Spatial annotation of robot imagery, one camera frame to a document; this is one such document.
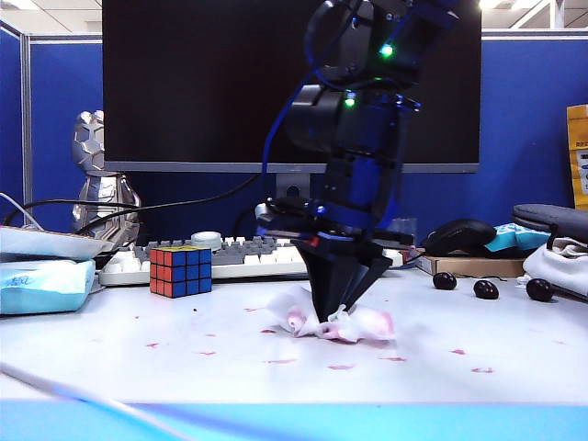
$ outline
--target computer mouse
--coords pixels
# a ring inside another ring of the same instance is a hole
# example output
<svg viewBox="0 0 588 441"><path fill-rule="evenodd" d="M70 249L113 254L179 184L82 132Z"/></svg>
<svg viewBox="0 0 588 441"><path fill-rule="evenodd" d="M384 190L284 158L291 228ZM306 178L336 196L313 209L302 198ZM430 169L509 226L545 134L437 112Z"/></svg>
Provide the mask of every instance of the computer mouse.
<svg viewBox="0 0 588 441"><path fill-rule="evenodd" d="M452 251L475 251L496 236L496 230L488 223L475 219L457 219L448 222L421 242L427 254L436 257L448 255Z"/></svg>

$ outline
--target rubik's cube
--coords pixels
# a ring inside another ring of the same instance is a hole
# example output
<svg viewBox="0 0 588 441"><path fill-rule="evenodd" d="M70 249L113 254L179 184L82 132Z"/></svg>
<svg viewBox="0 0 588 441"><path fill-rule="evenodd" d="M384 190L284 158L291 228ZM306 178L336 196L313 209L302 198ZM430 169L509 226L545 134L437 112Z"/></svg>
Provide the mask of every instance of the rubik's cube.
<svg viewBox="0 0 588 441"><path fill-rule="evenodd" d="M149 252L150 289L175 299L212 290L212 252L196 246L163 246Z"/></svg>

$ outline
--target white cable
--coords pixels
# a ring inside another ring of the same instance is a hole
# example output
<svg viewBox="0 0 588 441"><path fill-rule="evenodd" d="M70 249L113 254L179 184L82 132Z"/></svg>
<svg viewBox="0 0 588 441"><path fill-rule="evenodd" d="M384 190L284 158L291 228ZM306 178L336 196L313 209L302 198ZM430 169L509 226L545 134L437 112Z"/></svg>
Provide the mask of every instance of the white cable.
<svg viewBox="0 0 588 441"><path fill-rule="evenodd" d="M22 214L24 214L27 217L27 219L33 223L33 225L35 226L35 228L37 228L37 230L41 230L42 232L45 231L43 229L43 227L41 227L39 225L39 223L35 220L35 218L33 218L28 213L28 211L26 211L25 209L23 209L22 206L18 202L16 202L14 199L12 199L10 196L8 196L6 193L2 193L1 191L0 191L0 196L2 198L6 199L8 202L10 202L12 205L14 205L17 209L19 209L22 212Z"/></svg>
<svg viewBox="0 0 588 441"><path fill-rule="evenodd" d="M10 366L2 361L0 361L0 372L12 379L20 381L21 383L28 384L36 390L49 393L50 395L87 402L88 404L93 404L113 413L122 414L137 423L145 424L177 439L181 439L183 441L197 441L196 438L190 437L175 430L174 427L159 421L157 418L150 416L148 413L140 411L139 409L135 409L122 402L106 397L101 397L94 394L93 392L80 390L74 386L70 386L64 383L37 377L36 375Z"/></svg>

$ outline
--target blue wall panel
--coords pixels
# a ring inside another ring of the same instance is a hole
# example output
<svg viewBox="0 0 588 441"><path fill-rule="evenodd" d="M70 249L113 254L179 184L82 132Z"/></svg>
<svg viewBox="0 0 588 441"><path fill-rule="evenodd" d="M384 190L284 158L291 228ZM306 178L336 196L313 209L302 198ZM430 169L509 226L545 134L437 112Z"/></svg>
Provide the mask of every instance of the blue wall panel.
<svg viewBox="0 0 588 441"><path fill-rule="evenodd" d="M512 206L572 206L566 107L588 103L588 40L482 44L481 164L474 175L407 175L401 215L422 236L467 216L501 224Z"/></svg>
<svg viewBox="0 0 588 441"><path fill-rule="evenodd" d="M72 162L75 118L102 108L101 44L31 46L33 198L77 198L84 173ZM69 231L71 206L35 208L44 228Z"/></svg>
<svg viewBox="0 0 588 441"><path fill-rule="evenodd" d="M36 45L32 56L34 195L76 197L83 174L70 159L71 132L80 111L101 107L100 46ZM418 218L421 237L458 217L506 223L517 203L571 205L566 107L588 102L588 77L582 75L588 72L588 40L485 40L482 63L480 171L403 180L399 216ZM246 175L130 177L149 205L211 196ZM319 187L320 177L314 181ZM222 202L152 212L143 220L155 238L210 229L229 233L257 195L254 186ZM48 227L68 229L69 208L38 214ZM253 225L247 219L241 233L251 234Z"/></svg>
<svg viewBox="0 0 588 441"><path fill-rule="evenodd" d="M20 40L0 29L0 191L22 202ZM12 206L0 200L4 217Z"/></svg>

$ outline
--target white keyboard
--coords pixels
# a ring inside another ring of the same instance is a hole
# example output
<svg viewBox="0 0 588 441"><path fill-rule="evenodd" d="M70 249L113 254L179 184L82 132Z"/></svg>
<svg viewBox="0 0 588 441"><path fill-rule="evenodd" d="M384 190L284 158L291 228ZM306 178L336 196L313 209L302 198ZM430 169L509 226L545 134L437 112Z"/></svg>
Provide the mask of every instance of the white keyboard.
<svg viewBox="0 0 588 441"><path fill-rule="evenodd" d="M189 243L189 241L175 241L175 244L180 242ZM151 247L167 244L151 243ZM222 250L215 252L212 256L212 278L306 274L306 266L302 256L298 249L291 245L287 239L254 238L253 241L246 241L243 237L238 237L236 240L225 238ZM150 264L148 254L149 245L147 247L135 247L129 251L117 252L100 271L98 275L100 284L103 286L149 284ZM400 252L387 249L385 250L385 255L392 259L392 266L402 265ZM234 261L239 261L240 263L226 264L226 262Z"/></svg>

